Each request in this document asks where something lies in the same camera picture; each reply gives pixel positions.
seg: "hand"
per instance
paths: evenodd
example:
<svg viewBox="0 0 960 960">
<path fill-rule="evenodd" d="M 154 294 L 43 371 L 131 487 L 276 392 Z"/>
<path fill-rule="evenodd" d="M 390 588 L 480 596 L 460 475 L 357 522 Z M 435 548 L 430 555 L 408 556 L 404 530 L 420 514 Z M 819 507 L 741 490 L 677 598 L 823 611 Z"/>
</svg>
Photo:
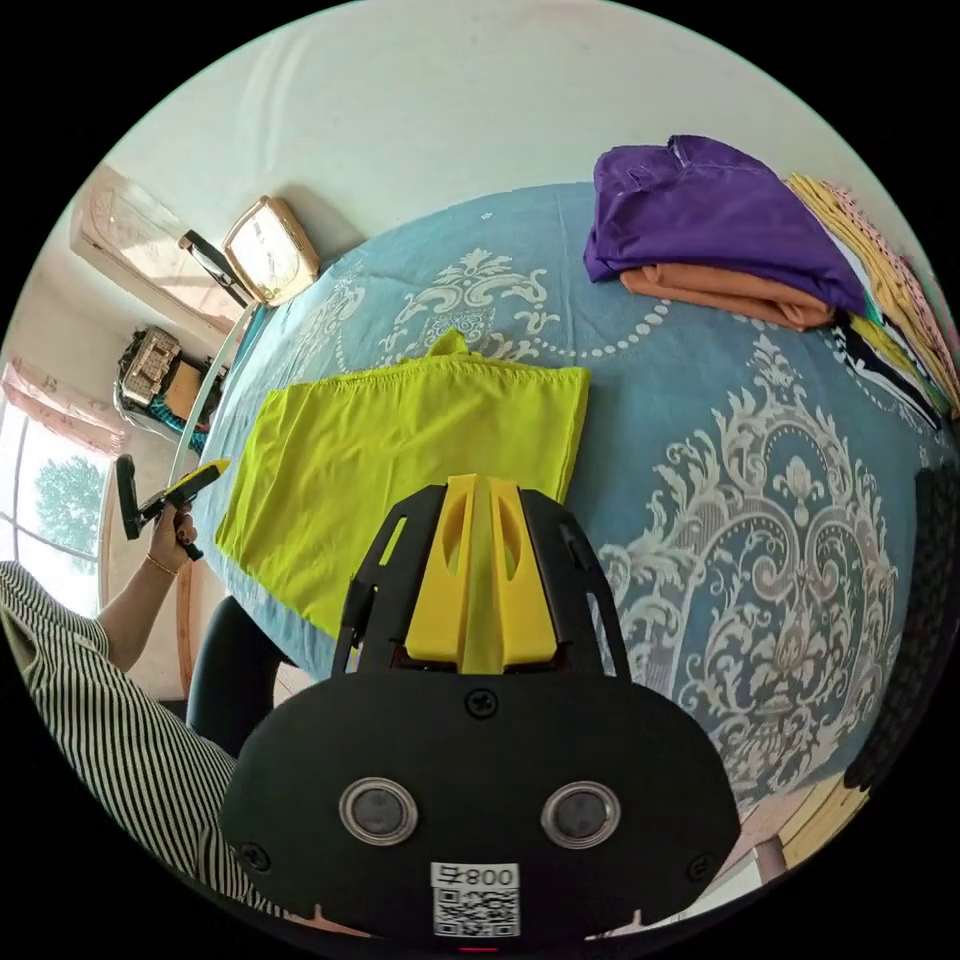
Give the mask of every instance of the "hand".
<svg viewBox="0 0 960 960">
<path fill-rule="evenodd" d="M 172 504 L 163 508 L 163 513 L 153 529 L 150 539 L 150 556 L 161 566 L 174 572 L 190 562 L 184 545 L 197 539 L 197 531 L 190 516 L 190 504 L 177 510 Z"/>
</svg>

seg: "tree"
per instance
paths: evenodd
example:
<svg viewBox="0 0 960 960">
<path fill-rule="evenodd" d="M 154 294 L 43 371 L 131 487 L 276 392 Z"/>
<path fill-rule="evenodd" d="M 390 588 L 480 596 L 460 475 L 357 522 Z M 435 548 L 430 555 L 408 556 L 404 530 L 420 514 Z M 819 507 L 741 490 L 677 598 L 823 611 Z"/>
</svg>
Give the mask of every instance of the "tree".
<svg viewBox="0 0 960 960">
<path fill-rule="evenodd" d="M 36 483 L 40 533 L 59 546 L 96 554 L 105 481 L 103 470 L 79 454 L 60 463 L 48 460 Z M 81 573 L 93 572 L 89 560 L 71 559 Z"/>
</svg>

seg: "striped shirt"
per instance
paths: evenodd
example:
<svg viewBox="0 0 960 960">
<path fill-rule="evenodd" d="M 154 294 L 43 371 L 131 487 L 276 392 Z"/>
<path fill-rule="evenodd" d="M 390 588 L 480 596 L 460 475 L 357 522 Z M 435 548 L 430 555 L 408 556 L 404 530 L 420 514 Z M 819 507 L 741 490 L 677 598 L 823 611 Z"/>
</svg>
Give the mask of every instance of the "striped shirt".
<svg viewBox="0 0 960 960">
<path fill-rule="evenodd" d="M 107 660 L 103 627 L 0 562 L 0 619 L 30 696 L 74 773 L 130 836 L 217 893 L 276 916 L 217 823 L 234 760 Z"/>
</svg>

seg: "curtain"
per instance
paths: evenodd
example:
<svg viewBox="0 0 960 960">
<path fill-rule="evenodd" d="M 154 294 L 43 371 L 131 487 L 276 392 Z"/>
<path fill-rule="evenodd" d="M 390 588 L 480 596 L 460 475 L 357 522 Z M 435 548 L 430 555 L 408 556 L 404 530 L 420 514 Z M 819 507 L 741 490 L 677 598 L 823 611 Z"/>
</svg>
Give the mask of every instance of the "curtain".
<svg viewBox="0 0 960 960">
<path fill-rule="evenodd" d="M 11 406 L 57 436 L 109 457 L 123 453 L 123 420 L 109 404 L 48 376 L 20 357 L 11 357 L 4 367 L 2 389 Z"/>
</svg>

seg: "qr code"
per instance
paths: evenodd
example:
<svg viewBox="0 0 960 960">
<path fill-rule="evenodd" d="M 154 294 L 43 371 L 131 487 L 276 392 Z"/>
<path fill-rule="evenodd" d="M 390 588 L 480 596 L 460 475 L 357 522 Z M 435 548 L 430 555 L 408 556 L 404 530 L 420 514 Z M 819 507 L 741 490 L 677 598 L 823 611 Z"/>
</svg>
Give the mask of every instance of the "qr code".
<svg viewBox="0 0 960 960">
<path fill-rule="evenodd" d="M 520 891 L 433 891 L 434 933 L 441 937 L 517 937 Z"/>
</svg>

